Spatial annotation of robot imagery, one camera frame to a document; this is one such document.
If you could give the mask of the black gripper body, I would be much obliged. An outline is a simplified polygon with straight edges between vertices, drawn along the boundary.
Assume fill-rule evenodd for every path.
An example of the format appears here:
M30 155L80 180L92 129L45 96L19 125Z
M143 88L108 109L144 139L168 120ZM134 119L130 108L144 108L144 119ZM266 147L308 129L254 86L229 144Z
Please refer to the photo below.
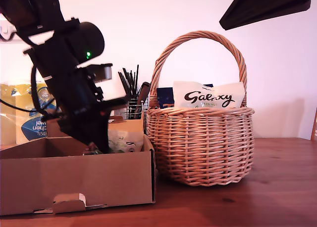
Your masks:
M56 100L61 112L44 115L43 121L65 116L74 119L86 112L115 110L128 102L128 94L123 97L104 100L103 90L95 83L110 80L110 66L86 66L67 69L65 67L41 67L49 92Z

